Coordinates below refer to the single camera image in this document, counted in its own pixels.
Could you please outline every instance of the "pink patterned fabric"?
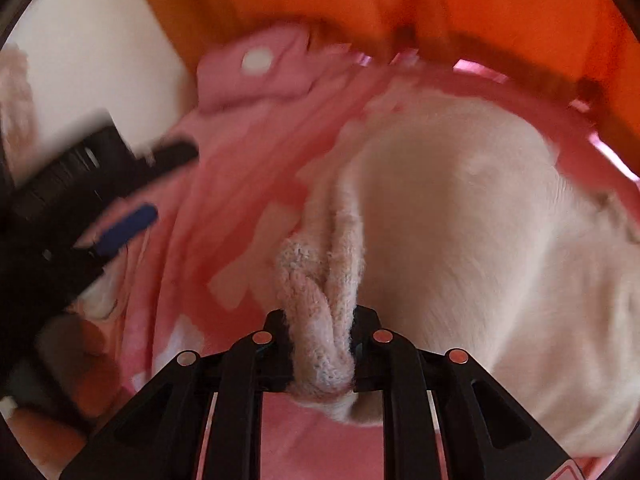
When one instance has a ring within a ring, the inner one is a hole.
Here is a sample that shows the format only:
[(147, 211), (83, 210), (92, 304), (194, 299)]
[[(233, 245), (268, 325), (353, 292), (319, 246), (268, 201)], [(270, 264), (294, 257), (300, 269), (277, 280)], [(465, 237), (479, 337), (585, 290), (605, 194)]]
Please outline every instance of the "pink patterned fabric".
[[(236, 54), (229, 50), (235, 60)], [(287, 70), (301, 66), (300, 56), (294, 58)], [(640, 218), (635, 184), (589, 143), (593, 129), (575, 110), (438, 66), (365, 68), (353, 61), (345, 54), (314, 56), (313, 84), (288, 100), (272, 99), (283, 97), (275, 88), (240, 91), (233, 74), (217, 73), (215, 81), (206, 70), (198, 74), (201, 87), (215, 83), (243, 104), (216, 113), (204, 111), (215, 106), (205, 107), (183, 118), (168, 135), (193, 138), (199, 163), (117, 208), (147, 200), (160, 215), (148, 235), (130, 245), (118, 305), (102, 323), (129, 389), (141, 388), (180, 350), (224, 351), (261, 328), (276, 305), (270, 261), (300, 220), (308, 184), (326, 163), (322, 156), (338, 138), (349, 137), (353, 121), (393, 111), (392, 92), (377, 100), (377, 109), (366, 105), (399, 74), (452, 94), (482, 96), (521, 115), (558, 144), (564, 172), (588, 186), (617, 190)], [(285, 68), (283, 57), (278, 69)], [(262, 424), (264, 479), (383, 476), (380, 428), (342, 426), (275, 395), (265, 398)]]

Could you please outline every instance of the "white snap button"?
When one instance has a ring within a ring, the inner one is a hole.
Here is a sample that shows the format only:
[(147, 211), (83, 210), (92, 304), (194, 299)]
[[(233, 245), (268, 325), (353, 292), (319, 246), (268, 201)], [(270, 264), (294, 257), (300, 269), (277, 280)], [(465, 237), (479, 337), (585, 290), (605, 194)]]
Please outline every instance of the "white snap button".
[(247, 51), (242, 58), (242, 72), (247, 75), (266, 74), (273, 62), (273, 52), (266, 46), (257, 46)]

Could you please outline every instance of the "blue handle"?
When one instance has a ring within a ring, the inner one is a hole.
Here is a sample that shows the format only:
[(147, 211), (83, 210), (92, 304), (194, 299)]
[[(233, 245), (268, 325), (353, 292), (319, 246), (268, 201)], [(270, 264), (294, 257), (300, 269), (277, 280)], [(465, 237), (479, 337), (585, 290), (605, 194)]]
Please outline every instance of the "blue handle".
[(158, 219), (158, 210), (152, 204), (143, 204), (133, 213), (102, 233), (94, 245), (98, 256), (115, 256), (128, 241), (147, 229)]

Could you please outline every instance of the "white fleece blanket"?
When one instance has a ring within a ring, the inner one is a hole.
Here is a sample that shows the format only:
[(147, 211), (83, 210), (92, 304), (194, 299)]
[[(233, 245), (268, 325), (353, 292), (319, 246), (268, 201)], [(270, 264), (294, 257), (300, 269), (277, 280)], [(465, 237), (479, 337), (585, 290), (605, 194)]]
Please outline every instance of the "white fleece blanket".
[(639, 238), (617, 199), (477, 98), (417, 91), (338, 153), (276, 261), (297, 399), (382, 421), (351, 392), (357, 300), (418, 348), (469, 351), (570, 455), (617, 452), (640, 399)]

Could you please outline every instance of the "black tool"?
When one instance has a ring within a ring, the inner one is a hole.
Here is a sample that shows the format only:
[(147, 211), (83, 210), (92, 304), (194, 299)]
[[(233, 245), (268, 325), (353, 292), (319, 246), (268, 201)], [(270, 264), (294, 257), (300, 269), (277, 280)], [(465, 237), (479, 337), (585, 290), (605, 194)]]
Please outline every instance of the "black tool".
[[(91, 430), (92, 422), (78, 412), (57, 380), (41, 339), (50, 340), (50, 329), (45, 329), (52, 320), (102, 275), (128, 240), (156, 220), (157, 211), (143, 205), (91, 247), (75, 243), (115, 200), (197, 155), (193, 143), (176, 140), (137, 158), (107, 122), (17, 189), (11, 181), (4, 187), (8, 192), (0, 206), (0, 396), (11, 396), (19, 406), (85, 433)], [(68, 331), (68, 345), (74, 334), (79, 338), (78, 322), (76, 328)]]
[[(385, 480), (440, 478), (428, 391), (450, 480), (550, 480), (564, 469), (581, 480), (561, 447), (465, 351), (418, 350), (382, 330), (375, 311), (364, 307), (356, 309), (352, 338), (355, 391), (381, 390), (384, 399)], [(90, 440), (62, 480), (195, 478), (214, 393), (202, 478), (257, 480), (262, 394), (286, 390), (290, 350), (277, 310), (261, 332), (227, 352), (178, 354)]]

